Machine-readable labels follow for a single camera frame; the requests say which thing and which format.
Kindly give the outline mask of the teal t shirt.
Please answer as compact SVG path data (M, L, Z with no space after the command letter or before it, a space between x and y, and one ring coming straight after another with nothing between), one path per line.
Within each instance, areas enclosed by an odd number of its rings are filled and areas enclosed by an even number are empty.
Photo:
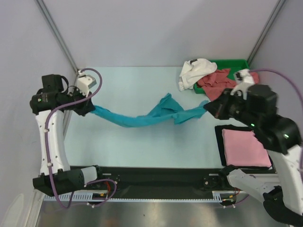
M137 117L125 116L113 113L101 106L95 106L92 114L124 128L140 128L156 125L164 121L173 120L175 125L185 123L191 119L199 119L205 113L204 105L208 101L202 101L197 107L183 109L170 93L166 94L159 103L146 115Z

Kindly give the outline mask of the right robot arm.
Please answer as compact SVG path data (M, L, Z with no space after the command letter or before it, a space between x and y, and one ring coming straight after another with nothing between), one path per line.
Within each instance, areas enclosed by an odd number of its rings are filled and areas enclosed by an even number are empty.
M268 186L233 165L221 170L218 184L224 190L239 188L263 204L277 222L303 225L303 183L299 157L303 148L297 124L277 114L277 94L267 85L252 85L241 95L227 88L204 105L219 120L233 118L250 127L273 162L280 184Z

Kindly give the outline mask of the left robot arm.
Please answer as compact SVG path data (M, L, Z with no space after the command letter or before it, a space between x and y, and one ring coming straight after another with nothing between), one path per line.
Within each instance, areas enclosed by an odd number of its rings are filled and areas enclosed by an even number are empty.
M71 169L64 147L63 120L65 111L74 111L80 116L95 109L90 89L96 85L90 75L81 75L72 91L64 88L68 84L61 75L42 76L43 87L32 96L30 107L39 127L41 140L40 174L33 179L33 186L40 192L53 197L78 191L89 183L94 189L105 183L97 166Z

